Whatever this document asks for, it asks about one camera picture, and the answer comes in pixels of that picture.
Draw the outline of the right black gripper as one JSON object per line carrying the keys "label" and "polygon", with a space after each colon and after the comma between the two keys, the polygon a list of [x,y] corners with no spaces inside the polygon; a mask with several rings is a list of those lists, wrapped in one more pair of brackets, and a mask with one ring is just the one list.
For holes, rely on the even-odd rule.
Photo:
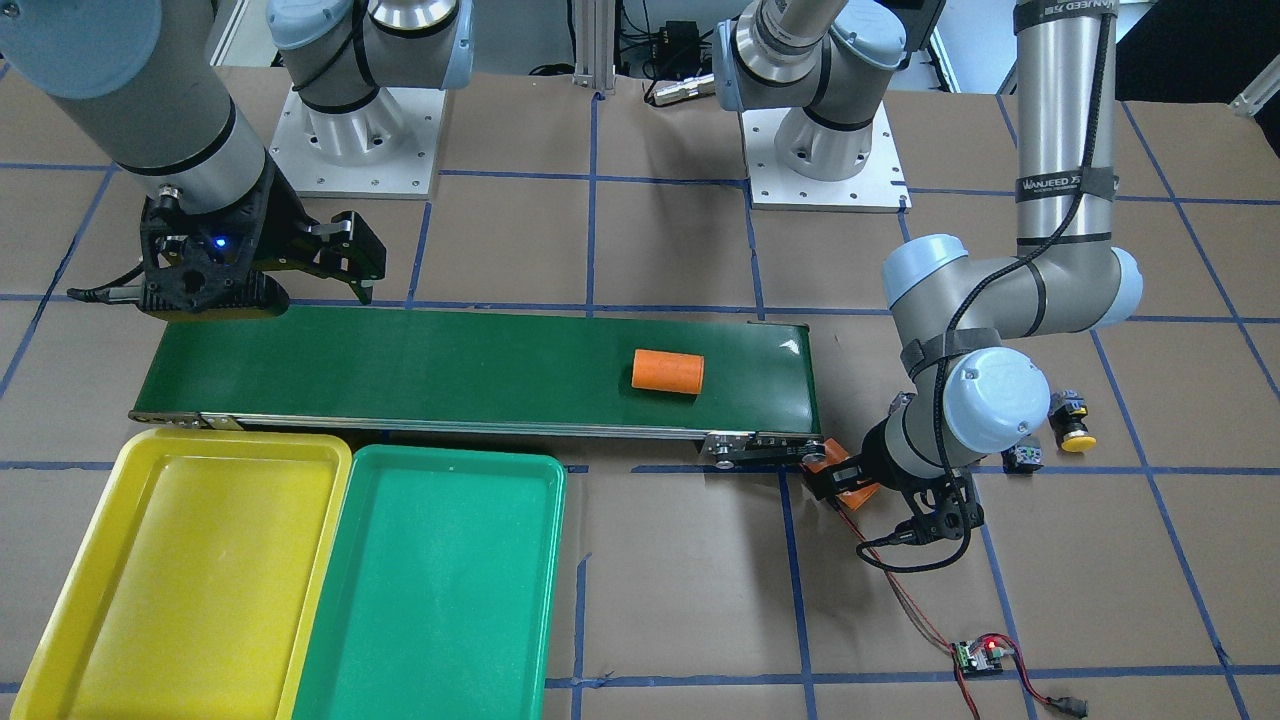
{"label": "right black gripper", "polygon": [[278,316],[289,300],[270,272],[347,284],[361,305],[385,277],[387,249],[356,211],[308,217],[274,161],[230,206],[192,214],[174,199],[146,201],[140,223],[138,309],[165,322]]}

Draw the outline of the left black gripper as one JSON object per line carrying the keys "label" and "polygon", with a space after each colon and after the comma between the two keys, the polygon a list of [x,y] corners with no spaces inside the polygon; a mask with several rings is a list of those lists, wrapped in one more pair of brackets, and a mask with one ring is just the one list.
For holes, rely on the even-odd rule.
{"label": "left black gripper", "polygon": [[805,462],[805,487],[815,498],[838,502],[850,511],[863,506],[863,471],[879,484],[877,492],[899,492],[911,509],[911,516],[887,537],[873,541],[873,546],[960,541],[986,524],[984,509],[973,496],[969,471],[919,478],[870,454],[854,457],[858,460]]}

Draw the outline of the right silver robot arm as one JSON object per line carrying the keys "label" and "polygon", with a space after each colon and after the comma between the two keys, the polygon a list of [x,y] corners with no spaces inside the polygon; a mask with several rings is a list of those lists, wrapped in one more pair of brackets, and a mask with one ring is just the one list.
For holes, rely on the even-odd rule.
{"label": "right silver robot arm", "polygon": [[212,1],[5,1],[3,55],[143,187],[138,264],[69,290],[165,322],[282,315],[278,272],[346,284],[364,305],[387,250],[356,211],[320,222],[296,190],[428,191],[431,113],[412,94],[462,88],[474,67],[468,1],[270,1],[271,41],[296,109],[265,142],[200,42]]}

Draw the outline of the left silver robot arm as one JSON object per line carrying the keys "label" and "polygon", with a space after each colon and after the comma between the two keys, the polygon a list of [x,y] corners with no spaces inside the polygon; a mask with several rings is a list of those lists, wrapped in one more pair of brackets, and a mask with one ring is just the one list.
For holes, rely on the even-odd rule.
{"label": "left silver robot arm", "polygon": [[[911,515],[887,544],[961,541],[983,521],[969,466],[1012,448],[1052,413],[1043,372],[1009,340],[1112,325],[1137,309],[1137,260],[1112,241],[1114,1],[1018,1],[1018,250],[973,258],[951,234],[884,260],[887,306],[915,397],[867,432],[859,454],[808,468],[838,505],[867,486]],[[873,120],[908,59],[902,22],[876,1],[751,1],[713,36],[719,104],[780,109],[772,154],[786,170],[849,181],[872,156]]]}

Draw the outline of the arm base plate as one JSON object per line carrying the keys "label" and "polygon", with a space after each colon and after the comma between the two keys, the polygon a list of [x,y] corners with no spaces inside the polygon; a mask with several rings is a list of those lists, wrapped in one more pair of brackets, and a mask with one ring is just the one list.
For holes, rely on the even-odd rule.
{"label": "arm base plate", "polygon": [[431,197],[447,91],[381,88],[355,111],[325,114],[288,94],[268,150],[301,197]]}
{"label": "arm base plate", "polygon": [[817,124],[801,108],[740,114],[751,204],[764,210],[896,213],[913,202],[887,111],[855,131]]}

